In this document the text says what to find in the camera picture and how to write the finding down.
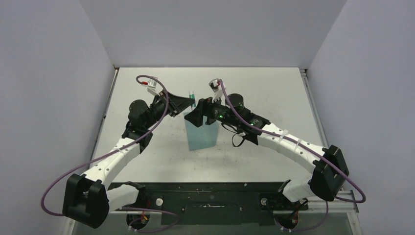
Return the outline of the teal envelope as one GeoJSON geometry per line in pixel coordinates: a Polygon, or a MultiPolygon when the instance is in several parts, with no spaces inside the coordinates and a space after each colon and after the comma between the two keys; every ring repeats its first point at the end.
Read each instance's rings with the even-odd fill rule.
{"type": "Polygon", "coordinates": [[[205,125],[206,117],[203,119],[203,125],[195,127],[189,121],[185,120],[185,130],[187,135],[188,148],[190,151],[211,148],[216,146],[219,124],[215,122],[211,125],[205,125]]]}

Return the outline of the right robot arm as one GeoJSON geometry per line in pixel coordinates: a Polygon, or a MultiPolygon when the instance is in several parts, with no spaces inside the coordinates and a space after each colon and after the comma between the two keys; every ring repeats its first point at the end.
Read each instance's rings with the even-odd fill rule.
{"type": "Polygon", "coordinates": [[[195,127],[219,121],[235,128],[243,140],[272,149],[305,168],[310,176],[300,181],[287,180],[279,188],[280,208],[288,210],[300,199],[310,196],[334,201],[345,182],[344,177],[349,175],[338,147],[325,148],[303,141],[247,109],[242,95],[230,94],[228,98],[225,105],[212,98],[200,99],[184,118],[195,127]]]}

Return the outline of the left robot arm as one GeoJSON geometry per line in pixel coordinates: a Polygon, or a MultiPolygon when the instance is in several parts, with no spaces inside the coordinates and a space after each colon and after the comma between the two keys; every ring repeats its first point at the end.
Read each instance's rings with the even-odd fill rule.
{"type": "Polygon", "coordinates": [[[129,206],[140,211],[146,197],[141,186],[126,182],[119,187],[110,184],[123,168],[149,145],[157,126],[166,115],[175,117],[195,104],[195,99],[160,92],[150,105],[135,100],[129,106],[128,122],[115,147],[96,159],[94,166],[82,174],[71,175],[66,182],[62,214],[92,228],[98,228],[112,211],[129,206]]]}

